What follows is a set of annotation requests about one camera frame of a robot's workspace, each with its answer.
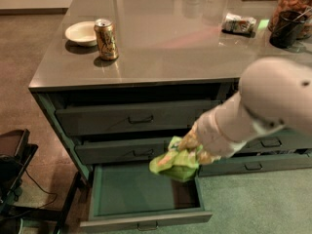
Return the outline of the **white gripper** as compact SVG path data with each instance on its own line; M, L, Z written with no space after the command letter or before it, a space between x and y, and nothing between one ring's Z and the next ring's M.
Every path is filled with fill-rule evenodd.
M254 117L236 93L221 105L203 113L180 141L178 150L194 149L200 165L209 165L220 157L231 157L249 141L280 131L283 125L269 123Z

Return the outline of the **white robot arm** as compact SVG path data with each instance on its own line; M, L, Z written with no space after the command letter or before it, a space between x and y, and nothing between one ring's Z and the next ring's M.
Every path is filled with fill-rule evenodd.
M312 68L284 58L261 58L242 73L238 92L203 113L178 148L200 146L199 163L205 165L285 127L312 134Z

